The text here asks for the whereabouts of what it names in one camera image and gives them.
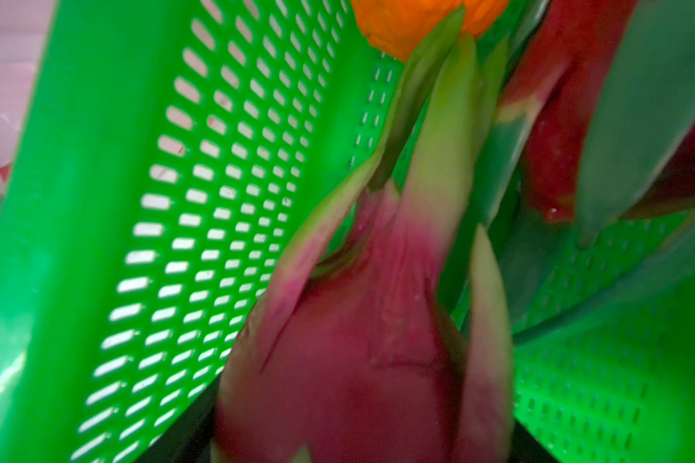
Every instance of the basket hole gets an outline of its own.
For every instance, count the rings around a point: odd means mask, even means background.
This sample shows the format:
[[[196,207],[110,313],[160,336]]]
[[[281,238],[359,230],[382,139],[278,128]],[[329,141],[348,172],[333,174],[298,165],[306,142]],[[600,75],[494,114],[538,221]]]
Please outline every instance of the basket hole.
[[[283,4],[283,0],[276,0],[276,5],[278,5],[278,9],[281,11],[281,14],[283,14],[284,17],[288,17],[288,9],[286,8],[286,5]]]
[[[134,225],[132,233],[134,236],[161,236],[163,231],[164,226],[162,224],[139,222]]]
[[[216,208],[213,211],[213,218],[218,220],[229,220],[232,217],[232,211],[227,208]]]
[[[216,21],[218,24],[224,23],[224,15],[222,14],[222,10],[219,9],[213,0],[201,0],[201,4],[211,15],[214,21]]]
[[[316,32],[316,30],[311,33],[311,38],[314,40],[317,47],[322,48],[322,37]]]
[[[203,23],[201,23],[197,19],[194,19],[193,22],[190,24],[190,29],[193,31],[195,37],[198,38],[198,40],[200,40],[201,43],[203,43],[206,46],[206,48],[213,51],[215,46],[213,36],[211,35],[211,32],[208,31],[206,26],[204,26]]]
[[[302,0],[302,6],[307,15],[311,16],[311,5],[309,5],[308,0]]]
[[[168,106],[165,116],[168,121],[182,129],[190,130],[193,127],[193,119],[175,106]]]
[[[183,51],[183,61],[185,61],[185,64],[187,64],[191,69],[200,74],[201,77],[208,76],[208,67],[206,66],[206,63],[204,63],[201,57],[198,56],[198,54],[196,54],[196,52],[193,50],[186,48]]]
[[[240,132],[243,136],[246,138],[252,140],[253,139],[253,130],[252,127],[247,125],[246,122],[240,122],[237,125],[237,131]]]
[[[149,177],[164,183],[175,184],[178,181],[178,172],[175,169],[154,164],[149,169]]]
[[[173,274],[173,273],[184,273],[188,271],[188,266],[190,265],[189,262],[182,261],[182,262],[167,262],[167,265],[165,265],[164,272],[167,273],[168,275]]]
[[[175,238],[173,239],[173,249],[174,250],[188,250],[193,249],[195,246],[194,238]]]
[[[301,18],[301,15],[297,13],[297,26],[298,29],[303,33],[306,33],[306,24],[304,24],[304,20]]]
[[[263,128],[262,130],[262,135],[269,141],[269,142],[275,142],[276,141],[276,135],[275,133],[269,129],[268,127]]]
[[[262,86],[260,85],[260,83],[257,80],[252,79],[250,81],[250,89],[253,92],[255,92],[255,94],[257,96],[259,96],[260,98],[265,97],[265,90],[262,88]]]
[[[175,308],[165,308],[165,309],[155,310],[155,312],[152,314],[152,322],[156,323],[157,321],[171,319],[175,316],[175,312],[176,312]]]
[[[188,98],[193,103],[198,104],[201,102],[201,93],[196,89],[190,82],[178,77],[175,79],[175,91],[180,95]]]
[[[93,440],[89,441],[79,449],[76,449],[73,454],[69,457],[70,460],[76,460],[77,458],[80,458],[84,454],[88,453],[92,449],[98,447],[100,444],[103,443],[106,439],[109,439],[111,437],[110,433],[102,433],[100,436],[94,438]]]
[[[265,47],[265,50],[270,54],[270,56],[275,58],[276,57],[276,46],[273,45],[273,42],[271,42],[267,36],[263,37],[262,44]]]
[[[240,180],[242,178],[242,170],[234,165],[227,165],[224,168],[224,173],[227,175],[227,177],[230,177],[234,180]]]
[[[193,339],[201,336],[200,330],[193,330],[187,333],[183,333],[178,338],[178,344],[183,344],[184,342],[192,341]]]
[[[232,112],[232,100],[225,95],[221,90],[216,90],[213,93],[213,101],[216,102],[217,105],[221,106],[224,108],[227,112],[231,113]]]
[[[262,75],[265,76],[265,79],[270,79],[270,68],[265,61],[262,60],[262,58],[257,59],[257,68],[260,70]]]
[[[175,415],[176,411],[178,411],[178,409],[173,408],[171,411],[166,412],[164,415],[157,418],[157,420],[155,421],[155,428],[157,428],[157,426],[159,426],[160,424],[166,422],[168,419],[173,418],[173,415]],[[149,445],[153,445],[153,444],[154,444],[154,441],[151,441],[149,443]]]
[[[131,407],[129,407],[126,410],[126,416],[133,415],[134,413],[138,412],[142,408],[145,408],[146,406],[148,406],[151,402],[152,402],[152,396],[149,396],[146,399],[140,400],[139,402],[133,404]]]
[[[123,320],[137,316],[139,312],[141,312],[141,304],[139,302],[136,304],[124,305],[120,308],[113,309],[108,319],[111,321]]]
[[[268,110],[268,118],[276,124],[281,123],[281,115],[278,114],[272,107]]]
[[[125,366],[130,360],[131,360],[131,357],[129,357],[129,356],[121,356],[118,358],[114,358],[113,360],[105,362],[104,364],[95,368],[95,371],[93,372],[93,376],[95,376],[96,378],[100,378],[103,375],[107,375],[107,374],[111,373],[112,371],[116,371],[116,370],[120,369],[121,367]]]
[[[157,146],[165,153],[176,155],[177,157],[183,157],[185,154],[185,145],[167,135],[160,136],[157,140]]]
[[[246,202],[241,206],[240,211],[243,214],[247,214],[249,216],[252,216],[255,213],[255,206]]]
[[[225,232],[220,228],[212,228],[206,235],[209,239],[222,240],[224,239]]]
[[[227,132],[227,126],[220,118],[216,116],[208,116],[206,118],[206,125],[219,135],[224,135]]]
[[[322,16],[321,11],[316,14],[316,20],[319,22],[319,26],[322,28],[322,30],[327,32],[327,22],[324,21],[324,16]]]
[[[265,177],[265,169],[263,169],[259,165],[254,165],[252,172],[253,175],[259,179],[263,179]]]
[[[236,27],[242,37],[244,37],[244,40],[246,40],[248,43],[253,42],[253,32],[241,17],[237,16],[237,18],[234,20],[234,27]]]
[[[205,359],[213,356],[213,354],[216,352],[215,347],[211,347],[209,350],[204,350],[201,352],[201,355],[198,356],[198,361],[203,362]]]
[[[178,223],[183,227],[198,227],[201,225],[201,216],[196,214],[181,214]]]
[[[296,37],[296,34],[294,34],[293,32],[291,32],[290,40],[291,40],[291,44],[293,45],[293,47],[296,48],[298,52],[301,52],[302,51],[301,42],[299,42],[298,37]]]
[[[270,29],[273,29],[273,32],[275,32],[276,35],[278,35],[278,38],[283,39],[283,28],[278,23],[278,20],[276,20],[275,16],[270,15],[268,19],[268,24],[270,24]]]
[[[252,129],[250,129],[250,136],[248,138],[252,138]],[[238,158],[247,159],[247,148],[245,148],[239,143],[234,143],[232,144],[232,154],[237,156]]]
[[[126,255],[124,262],[126,262],[127,265],[149,264],[150,262],[154,262],[156,257],[157,253],[154,250],[130,251],[130,253]]]
[[[286,97],[283,96],[283,93],[281,93],[280,90],[274,90],[273,97],[276,99],[276,101],[278,101],[280,106],[286,106]]]
[[[158,342],[162,342],[165,339],[170,338],[172,335],[172,330],[157,331],[157,333],[152,333],[147,336],[147,338],[144,340],[144,345],[151,346],[153,344],[157,344]]]
[[[289,52],[284,53],[283,55],[286,59],[286,64],[288,64],[288,67],[296,70],[297,69],[297,62],[295,59],[293,59],[293,56]]]
[[[141,197],[141,207],[145,209],[168,210],[172,200],[167,196],[148,193]]]
[[[258,146],[257,155],[266,161],[270,160],[270,152],[265,147]]]
[[[231,187],[221,187],[219,189],[219,195],[224,199],[235,199],[237,197],[237,191]]]
[[[250,101],[245,101],[244,102],[244,112],[249,114],[255,119],[260,118],[260,110],[257,108],[257,106],[253,105],[252,102]]]
[[[140,419],[136,423],[132,424],[130,427],[121,431],[119,434],[119,440],[124,440],[127,437],[131,436],[136,431],[139,431],[141,429],[141,427],[144,426],[144,423],[146,423],[146,422],[147,422],[147,419]]]
[[[213,279],[215,272],[213,270],[201,270],[195,274],[196,282],[207,282]]]
[[[213,180],[213,169],[202,164],[196,164],[193,166],[193,175],[199,179],[211,181]]]
[[[203,291],[195,291],[190,294],[190,297],[188,300],[190,302],[198,302],[198,301],[204,301],[208,298],[209,292],[208,290],[203,290]]]
[[[230,42],[230,48],[234,47],[236,49],[236,45],[234,45],[233,42]],[[222,78],[232,86],[232,88],[239,88],[239,77],[232,71],[228,66],[223,66],[222,67]]]
[[[249,184],[244,191],[250,196],[260,196],[260,187],[255,184]]]
[[[291,79],[286,75],[284,71],[281,71],[278,73],[278,78],[281,79],[281,82],[283,82],[283,85],[286,87],[290,88],[291,87]]]
[[[134,330],[126,330],[120,333],[113,334],[103,340],[101,343],[101,348],[104,350],[110,349],[112,347],[120,346],[132,340],[134,337]]]
[[[255,20],[260,19],[260,10],[258,10],[253,0],[244,0],[244,5]]]
[[[204,154],[208,154],[212,158],[218,159],[219,153],[221,153],[221,151],[222,149],[219,148],[218,145],[214,144],[209,140],[203,140],[201,142],[201,152]]]

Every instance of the green leaf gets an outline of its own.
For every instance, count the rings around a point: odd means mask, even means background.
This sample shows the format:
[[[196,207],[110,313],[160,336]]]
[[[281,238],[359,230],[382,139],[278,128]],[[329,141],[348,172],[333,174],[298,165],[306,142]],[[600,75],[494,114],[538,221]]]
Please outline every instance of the green leaf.
[[[509,42],[507,39],[501,40],[497,46],[487,55],[487,59],[482,65],[482,85],[480,87],[478,103],[476,105],[475,134],[473,140],[473,153],[480,153],[489,133],[491,122],[497,108],[497,99],[500,95],[502,80],[505,76],[507,57],[509,54]],[[473,168],[473,189],[476,189],[476,182],[479,178],[477,167]],[[472,208],[466,207],[461,222],[457,228],[456,240],[445,262],[445,267],[440,279],[438,288],[438,300],[446,308],[454,308],[459,301],[459,296],[463,291],[468,274],[468,256],[471,252],[471,244],[474,239],[474,230],[479,224],[479,214]]]
[[[538,29],[543,17],[548,10],[548,4],[551,0],[531,0],[525,6],[525,11],[522,14],[515,33],[510,41],[510,65],[509,68],[514,68],[517,62],[522,58],[525,48],[528,45],[529,39]]]
[[[309,454],[309,448],[306,444],[302,445],[296,455],[291,458],[291,463],[311,463],[311,455]]]
[[[407,60],[386,115],[390,125],[381,132],[376,144],[376,151],[382,151],[383,157],[368,182],[371,190],[379,190],[391,177],[414,123],[435,86],[440,68],[461,32],[465,13],[462,4],[445,16]]]
[[[695,212],[631,271],[572,309],[515,334],[515,345],[572,336],[596,328],[694,274]]]
[[[528,309],[551,272],[568,231],[568,225],[548,224],[540,212],[521,205],[500,255],[513,323]]]
[[[642,0],[585,140],[577,182],[580,245],[643,197],[695,120],[695,0]]]

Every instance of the dragon fruit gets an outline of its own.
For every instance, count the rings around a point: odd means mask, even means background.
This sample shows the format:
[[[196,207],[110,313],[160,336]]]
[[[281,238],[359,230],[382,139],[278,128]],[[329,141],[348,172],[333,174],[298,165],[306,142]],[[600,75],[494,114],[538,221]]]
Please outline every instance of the dragon fruit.
[[[524,196],[547,221],[575,215],[577,174],[602,84],[638,0],[551,0],[500,100],[500,120],[527,118]],[[626,218],[695,206],[695,124]]]
[[[444,31],[448,45],[435,35],[418,47],[376,153],[312,212],[281,256],[222,374],[213,450],[220,461],[507,460],[512,345],[483,227],[472,249],[470,345],[436,301],[507,57],[503,43],[480,67],[473,38],[456,42],[459,29],[457,18],[446,19],[431,35]],[[437,56],[448,57],[439,73],[427,65]],[[395,117],[397,108],[414,101],[419,113],[430,90],[404,189],[392,180],[376,185],[417,118]],[[392,139],[397,132],[402,139]],[[350,233],[320,261],[355,203]]]

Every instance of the green plastic colander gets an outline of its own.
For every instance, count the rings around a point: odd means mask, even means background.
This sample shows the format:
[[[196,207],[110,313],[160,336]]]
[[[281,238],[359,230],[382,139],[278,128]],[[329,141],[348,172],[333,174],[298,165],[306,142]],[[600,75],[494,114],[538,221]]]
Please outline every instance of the green plastic colander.
[[[0,214],[0,463],[154,443],[221,372],[288,238],[371,153],[401,68],[347,0],[61,2]],[[682,218],[570,243],[516,329]],[[517,418],[561,461],[695,461],[695,277],[516,363]]]

